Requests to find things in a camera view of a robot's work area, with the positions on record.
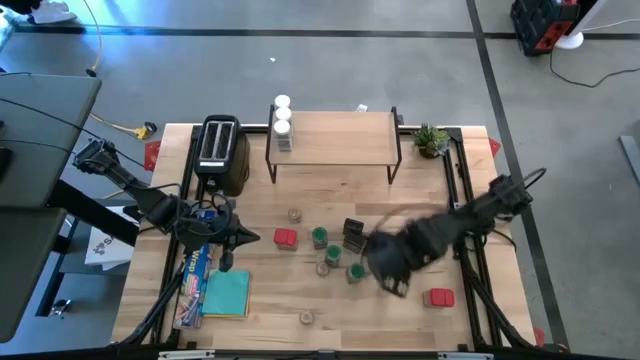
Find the black desk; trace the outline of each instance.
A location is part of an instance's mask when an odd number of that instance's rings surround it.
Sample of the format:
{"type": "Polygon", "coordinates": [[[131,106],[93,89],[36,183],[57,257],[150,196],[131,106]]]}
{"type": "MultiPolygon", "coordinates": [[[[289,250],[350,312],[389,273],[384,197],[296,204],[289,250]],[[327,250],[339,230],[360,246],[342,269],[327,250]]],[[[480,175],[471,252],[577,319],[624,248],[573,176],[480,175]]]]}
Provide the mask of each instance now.
{"type": "Polygon", "coordinates": [[[7,342],[15,333],[22,313],[27,307],[33,286],[38,282],[42,268],[49,257],[58,233],[64,223],[63,209],[0,208],[0,276],[2,276],[2,326],[0,342],[7,342]]]}
{"type": "MultiPolygon", "coordinates": [[[[33,107],[82,128],[100,85],[100,80],[87,77],[7,75],[0,77],[0,98],[33,107]]],[[[19,270],[4,271],[3,265],[0,273],[4,297],[22,294],[6,305],[3,302],[0,307],[3,312],[0,335],[9,334],[8,339],[0,336],[0,341],[4,342],[10,339],[22,317],[29,299],[24,299],[23,295],[30,295],[38,280],[38,276],[32,276],[32,270],[36,269],[39,274],[52,249],[64,253],[69,245],[68,239],[58,236],[61,226],[58,218],[43,208],[66,209],[82,221],[131,245],[135,245],[137,227],[59,179],[80,130],[2,101],[0,120],[5,123],[0,129],[0,146],[14,152],[12,163],[0,181],[0,224],[3,226],[0,249],[10,249],[0,252],[0,263],[19,263],[21,268],[31,269],[28,279],[21,282],[16,282],[14,276],[19,270]],[[34,144],[3,142],[3,139],[51,144],[69,152],[34,144]],[[23,210],[14,213],[9,207],[23,210]]]]}

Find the blue napkin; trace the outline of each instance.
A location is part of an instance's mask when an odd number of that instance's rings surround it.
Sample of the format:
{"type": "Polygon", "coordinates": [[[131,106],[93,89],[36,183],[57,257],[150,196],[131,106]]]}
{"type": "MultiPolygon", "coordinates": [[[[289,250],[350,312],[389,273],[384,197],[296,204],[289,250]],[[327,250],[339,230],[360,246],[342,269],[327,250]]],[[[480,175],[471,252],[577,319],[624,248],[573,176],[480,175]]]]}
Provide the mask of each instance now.
{"type": "Polygon", "coordinates": [[[212,270],[202,305],[204,316],[244,316],[249,301],[249,272],[212,270]]]}

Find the colorful box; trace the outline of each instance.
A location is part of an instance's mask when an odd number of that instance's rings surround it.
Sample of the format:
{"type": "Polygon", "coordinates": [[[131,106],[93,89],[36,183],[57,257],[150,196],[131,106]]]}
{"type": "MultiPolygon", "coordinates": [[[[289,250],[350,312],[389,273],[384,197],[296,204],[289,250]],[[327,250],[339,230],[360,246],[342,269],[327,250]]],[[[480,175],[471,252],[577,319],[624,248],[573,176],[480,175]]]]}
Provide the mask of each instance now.
{"type": "Polygon", "coordinates": [[[214,247],[213,244],[205,244],[187,259],[178,296],[175,327],[197,329],[202,323],[202,303],[213,261],[214,247]]]}

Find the plant pot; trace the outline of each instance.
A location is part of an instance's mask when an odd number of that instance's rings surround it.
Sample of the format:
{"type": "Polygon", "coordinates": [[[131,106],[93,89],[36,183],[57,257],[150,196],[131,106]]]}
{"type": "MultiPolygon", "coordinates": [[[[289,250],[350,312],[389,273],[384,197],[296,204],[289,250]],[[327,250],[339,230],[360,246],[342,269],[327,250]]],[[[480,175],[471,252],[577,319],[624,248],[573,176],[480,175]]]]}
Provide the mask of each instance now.
{"type": "Polygon", "coordinates": [[[427,148],[418,148],[418,152],[426,159],[435,159],[440,156],[437,152],[430,151],[427,148]]]}

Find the wooden table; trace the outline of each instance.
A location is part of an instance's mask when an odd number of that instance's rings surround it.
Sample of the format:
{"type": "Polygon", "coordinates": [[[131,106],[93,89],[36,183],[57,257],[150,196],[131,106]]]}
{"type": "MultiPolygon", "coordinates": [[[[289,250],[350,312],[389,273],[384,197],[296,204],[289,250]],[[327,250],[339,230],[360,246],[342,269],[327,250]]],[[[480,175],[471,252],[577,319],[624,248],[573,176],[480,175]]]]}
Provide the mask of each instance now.
{"type": "MultiPolygon", "coordinates": [[[[191,124],[168,124],[152,185],[180,182],[192,130],[191,124]]],[[[488,189],[496,170],[484,127],[463,127],[467,162],[474,194],[488,189]]],[[[201,329],[183,330],[181,343],[197,341],[199,348],[270,350],[455,350],[457,344],[472,344],[459,263],[451,254],[414,274],[406,299],[378,288],[373,277],[348,285],[344,267],[356,260],[345,255],[341,269],[326,278],[315,274],[321,252],[313,249],[311,230],[324,226],[330,242],[342,244],[344,219],[365,223],[365,231],[394,207],[417,202],[432,209],[392,217],[385,226],[392,230],[406,218],[427,215],[445,207],[447,186],[441,160],[421,158],[411,138],[402,137],[404,159],[393,185],[388,185],[379,167],[295,166],[281,170],[276,184],[269,178],[263,154],[264,135],[249,135],[251,177],[237,198],[236,212],[242,223],[262,240],[235,251],[236,269],[251,272],[250,311],[246,318],[205,318],[201,329]],[[302,222],[288,222],[287,210],[302,211],[302,222]],[[298,231],[297,252],[280,251],[273,244],[277,227],[298,231]],[[433,287],[450,288],[456,305],[447,309],[425,309],[421,293],[433,287]],[[313,325],[299,322],[301,311],[315,314],[313,325]]],[[[461,180],[457,189],[462,191],[461,180]]],[[[190,196],[195,195],[193,178],[190,196]]],[[[508,233],[508,228],[500,228],[508,233]]],[[[136,244],[113,340],[130,334],[155,302],[160,288],[169,237],[158,231],[141,235],[136,244]]],[[[513,247],[499,236],[489,236],[485,247],[496,302],[522,336],[534,342],[533,327],[513,247]]],[[[484,307],[479,305],[482,332],[490,339],[484,307]]],[[[164,319],[163,338],[168,334],[174,305],[164,319]]]]}

